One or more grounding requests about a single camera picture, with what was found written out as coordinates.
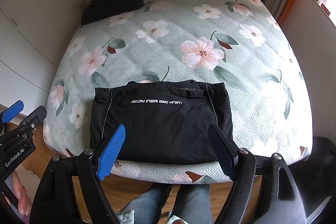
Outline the person's left hand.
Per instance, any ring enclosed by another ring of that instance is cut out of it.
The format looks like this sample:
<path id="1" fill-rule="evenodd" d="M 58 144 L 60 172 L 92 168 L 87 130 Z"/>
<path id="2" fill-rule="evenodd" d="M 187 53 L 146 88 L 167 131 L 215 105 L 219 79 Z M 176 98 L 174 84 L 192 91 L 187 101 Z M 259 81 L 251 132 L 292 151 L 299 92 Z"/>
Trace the person's left hand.
<path id="1" fill-rule="evenodd" d="M 31 213 L 31 200 L 29 196 L 27 195 L 26 188 L 21 183 L 21 180 L 17 174 L 16 171 L 14 171 L 12 174 L 13 179 L 13 190 L 16 198 L 18 199 L 18 207 L 17 210 L 20 212 L 23 216 L 28 216 Z"/>

